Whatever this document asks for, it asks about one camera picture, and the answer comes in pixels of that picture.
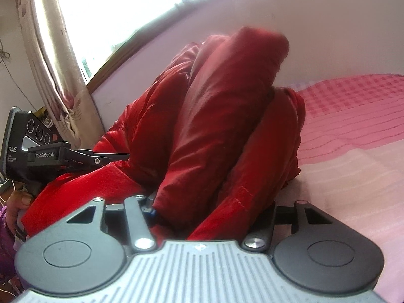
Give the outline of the person's left hand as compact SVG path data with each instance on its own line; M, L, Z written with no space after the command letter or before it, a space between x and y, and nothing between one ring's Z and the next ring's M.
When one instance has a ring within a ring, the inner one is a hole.
M6 225L12 234L15 234L19 212L26 211L33 199L31 194L24 191L14 190L11 193L7 201Z

